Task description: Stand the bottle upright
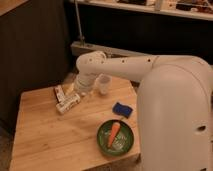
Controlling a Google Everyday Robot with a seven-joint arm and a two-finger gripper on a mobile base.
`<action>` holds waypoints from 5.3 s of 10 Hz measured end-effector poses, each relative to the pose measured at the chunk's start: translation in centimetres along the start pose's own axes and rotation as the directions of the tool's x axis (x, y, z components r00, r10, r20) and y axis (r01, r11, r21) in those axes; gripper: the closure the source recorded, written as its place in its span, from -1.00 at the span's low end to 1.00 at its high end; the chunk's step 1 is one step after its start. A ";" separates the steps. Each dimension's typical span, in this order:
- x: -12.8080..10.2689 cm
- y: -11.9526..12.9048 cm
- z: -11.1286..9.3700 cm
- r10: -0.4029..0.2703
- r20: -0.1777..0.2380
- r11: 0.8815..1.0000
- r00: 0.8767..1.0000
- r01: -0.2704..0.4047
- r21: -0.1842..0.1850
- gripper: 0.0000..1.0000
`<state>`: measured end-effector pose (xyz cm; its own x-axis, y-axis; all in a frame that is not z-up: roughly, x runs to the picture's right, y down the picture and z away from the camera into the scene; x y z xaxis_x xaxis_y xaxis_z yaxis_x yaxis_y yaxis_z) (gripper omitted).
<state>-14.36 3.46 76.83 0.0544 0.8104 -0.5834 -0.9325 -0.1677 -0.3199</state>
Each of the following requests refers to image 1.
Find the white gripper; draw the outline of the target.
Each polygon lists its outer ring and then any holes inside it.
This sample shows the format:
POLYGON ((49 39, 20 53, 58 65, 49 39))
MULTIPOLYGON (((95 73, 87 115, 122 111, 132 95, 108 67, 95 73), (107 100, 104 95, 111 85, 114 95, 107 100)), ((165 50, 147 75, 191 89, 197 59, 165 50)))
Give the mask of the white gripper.
POLYGON ((96 75, 78 74, 74 81, 74 90, 81 93, 89 93, 94 86, 96 75))

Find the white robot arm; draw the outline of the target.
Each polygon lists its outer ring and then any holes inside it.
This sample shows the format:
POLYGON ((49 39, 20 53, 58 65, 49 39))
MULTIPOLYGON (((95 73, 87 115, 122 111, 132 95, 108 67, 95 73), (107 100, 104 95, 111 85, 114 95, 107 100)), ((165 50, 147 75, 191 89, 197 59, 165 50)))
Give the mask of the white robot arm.
POLYGON ((100 74, 139 84, 137 113, 143 171, 213 171, 213 68, 190 55, 78 57, 75 88, 100 74))

